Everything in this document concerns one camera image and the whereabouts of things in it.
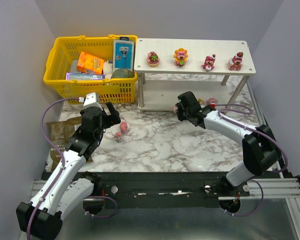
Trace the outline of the pink bear white-hat toy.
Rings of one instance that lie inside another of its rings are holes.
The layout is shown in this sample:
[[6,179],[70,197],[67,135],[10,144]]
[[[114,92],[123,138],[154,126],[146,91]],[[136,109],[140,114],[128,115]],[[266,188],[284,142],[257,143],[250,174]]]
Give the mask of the pink bear white-hat toy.
[[215,66],[214,66],[215,61],[216,61],[215,54],[207,55],[205,57],[204,63],[201,66],[201,68],[207,72],[212,71],[215,68]]

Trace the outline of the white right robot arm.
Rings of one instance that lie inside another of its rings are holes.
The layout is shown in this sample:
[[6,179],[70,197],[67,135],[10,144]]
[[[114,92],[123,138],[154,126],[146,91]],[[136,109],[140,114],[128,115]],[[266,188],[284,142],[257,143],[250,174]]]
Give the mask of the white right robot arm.
[[282,151],[267,125],[253,126],[224,115],[212,105],[202,107],[191,91],[180,94],[176,114],[179,121],[215,131],[242,146],[243,161],[229,171],[223,184],[232,188],[263,175],[282,158]]

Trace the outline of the pink bear shell toy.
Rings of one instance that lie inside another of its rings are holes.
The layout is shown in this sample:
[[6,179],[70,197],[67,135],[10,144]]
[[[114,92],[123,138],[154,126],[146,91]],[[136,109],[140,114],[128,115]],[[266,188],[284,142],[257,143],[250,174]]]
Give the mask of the pink bear shell toy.
[[176,105],[173,107],[173,111],[174,111],[175,113],[178,112],[178,107],[177,107]]

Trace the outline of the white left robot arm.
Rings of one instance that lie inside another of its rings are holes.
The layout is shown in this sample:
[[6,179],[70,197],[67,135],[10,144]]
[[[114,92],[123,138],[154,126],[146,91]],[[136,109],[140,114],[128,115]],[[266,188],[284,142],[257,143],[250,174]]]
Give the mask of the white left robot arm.
[[117,213],[118,204],[105,195],[99,176],[86,172],[70,187],[80,168],[100,146],[105,130],[121,123],[119,112],[111,102],[106,103],[109,110],[106,113],[98,101],[88,100],[88,97],[83,99],[81,125],[70,137],[65,150],[59,152],[61,160],[54,172],[28,203],[21,202],[16,209],[20,230],[26,233],[28,240],[31,237],[54,240],[64,219],[85,198],[99,199],[103,206],[112,203],[114,210],[108,217]]

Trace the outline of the pink bear cake toy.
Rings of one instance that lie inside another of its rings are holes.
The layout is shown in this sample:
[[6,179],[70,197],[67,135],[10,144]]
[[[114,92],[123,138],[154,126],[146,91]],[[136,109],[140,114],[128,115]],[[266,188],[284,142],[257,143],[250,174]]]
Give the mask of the pink bear cake toy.
[[147,59],[146,59],[147,65],[151,68],[158,67],[160,64],[160,58],[158,54],[155,51],[150,51],[147,54]]

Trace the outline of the pink bear yellow-hat toy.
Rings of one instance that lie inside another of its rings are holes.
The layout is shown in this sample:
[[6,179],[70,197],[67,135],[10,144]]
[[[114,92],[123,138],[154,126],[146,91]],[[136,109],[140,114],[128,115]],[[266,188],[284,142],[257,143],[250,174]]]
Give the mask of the pink bear yellow-hat toy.
[[205,105],[206,104],[205,101],[202,100],[201,98],[198,99],[198,102],[199,102],[200,105]]

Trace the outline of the pink bear strawberry toy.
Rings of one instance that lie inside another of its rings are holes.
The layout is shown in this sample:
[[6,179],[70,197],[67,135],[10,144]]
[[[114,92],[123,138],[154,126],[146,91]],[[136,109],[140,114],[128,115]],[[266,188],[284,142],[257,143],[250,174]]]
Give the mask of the pink bear strawberry toy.
[[230,71],[240,71],[243,66],[243,56],[244,53],[241,51],[230,58],[228,61],[228,69]]

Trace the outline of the pink bear flower-wreath toy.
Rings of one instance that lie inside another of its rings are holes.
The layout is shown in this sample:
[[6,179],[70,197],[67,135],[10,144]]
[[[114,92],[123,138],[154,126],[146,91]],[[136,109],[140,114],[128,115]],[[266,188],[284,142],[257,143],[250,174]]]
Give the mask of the pink bear flower-wreath toy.
[[116,133],[115,133],[114,137],[115,137],[115,140],[116,140],[117,143],[120,143],[120,142],[121,142],[122,136],[123,136],[123,135],[122,135],[121,132],[116,132]]

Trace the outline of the pink bear sunflower toy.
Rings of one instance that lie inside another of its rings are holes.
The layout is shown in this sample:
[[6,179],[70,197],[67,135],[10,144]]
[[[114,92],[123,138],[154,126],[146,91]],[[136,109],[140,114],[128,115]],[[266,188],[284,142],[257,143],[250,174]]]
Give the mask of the pink bear sunflower toy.
[[188,60],[188,51],[184,48],[179,48],[174,51],[174,65],[183,67]]

